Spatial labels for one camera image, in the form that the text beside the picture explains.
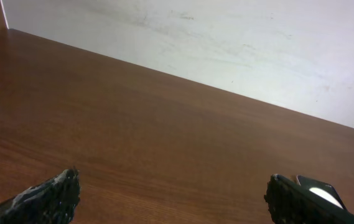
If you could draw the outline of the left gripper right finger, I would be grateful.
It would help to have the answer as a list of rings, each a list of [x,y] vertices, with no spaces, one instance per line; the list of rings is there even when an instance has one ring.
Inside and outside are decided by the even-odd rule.
[[[293,181],[273,174],[264,200],[274,223],[354,224],[354,214],[332,185],[302,175]]]

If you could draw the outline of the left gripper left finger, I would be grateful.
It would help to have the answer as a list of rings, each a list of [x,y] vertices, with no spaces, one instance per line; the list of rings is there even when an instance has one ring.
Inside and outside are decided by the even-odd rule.
[[[80,202],[79,173],[65,169],[0,203],[0,224],[69,224]]]

